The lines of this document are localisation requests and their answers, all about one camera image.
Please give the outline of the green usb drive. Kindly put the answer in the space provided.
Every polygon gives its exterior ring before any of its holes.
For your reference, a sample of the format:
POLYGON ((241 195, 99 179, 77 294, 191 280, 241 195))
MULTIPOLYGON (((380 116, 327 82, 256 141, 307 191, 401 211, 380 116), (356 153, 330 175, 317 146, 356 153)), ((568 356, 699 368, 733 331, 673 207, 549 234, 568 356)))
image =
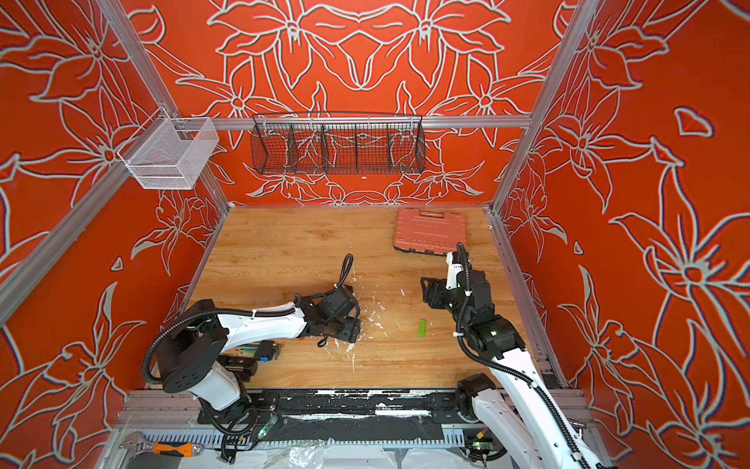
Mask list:
POLYGON ((419 326, 418 326, 418 337, 419 338, 424 338, 426 336, 427 325, 428 325, 428 323, 427 323, 426 320, 424 320, 424 319, 420 320, 419 326))

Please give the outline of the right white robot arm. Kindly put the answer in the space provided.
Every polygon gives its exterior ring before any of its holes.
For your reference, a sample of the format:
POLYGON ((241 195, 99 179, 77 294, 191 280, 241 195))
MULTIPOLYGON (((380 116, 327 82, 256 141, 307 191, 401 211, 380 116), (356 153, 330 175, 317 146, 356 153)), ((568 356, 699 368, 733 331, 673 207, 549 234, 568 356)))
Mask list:
POLYGON ((457 385, 461 414, 490 431, 518 468, 604 468, 564 415, 515 326, 495 312, 486 274, 449 266, 446 279, 420 279, 423 302, 446 310, 464 355, 492 373, 457 385))

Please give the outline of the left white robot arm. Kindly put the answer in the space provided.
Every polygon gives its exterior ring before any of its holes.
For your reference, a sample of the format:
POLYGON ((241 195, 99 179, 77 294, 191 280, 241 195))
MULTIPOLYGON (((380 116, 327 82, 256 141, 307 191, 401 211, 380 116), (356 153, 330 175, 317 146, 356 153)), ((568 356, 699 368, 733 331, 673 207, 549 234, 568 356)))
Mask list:
POLYGON ((219 308, 200 300, 164 328, 148 346, 141 365, 146 382, 168 394, 190 392, 218 412, 246 398, 240 379, 220 364, 220 355, 263 341, 329 338, 355 343, 361 307, 351 285, 254 310, 219 308))

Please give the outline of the red plastic tool case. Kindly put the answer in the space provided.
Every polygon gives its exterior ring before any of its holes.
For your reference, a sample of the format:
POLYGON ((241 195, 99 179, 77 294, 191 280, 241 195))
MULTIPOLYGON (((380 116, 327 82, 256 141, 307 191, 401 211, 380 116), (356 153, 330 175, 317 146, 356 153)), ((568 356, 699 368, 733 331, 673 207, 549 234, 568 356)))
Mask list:
POLYGON ((455 252, 459 243, 467 244, 466 218, 462 214, 406 208, 396 215, 396 250, 445 256, 455 252))

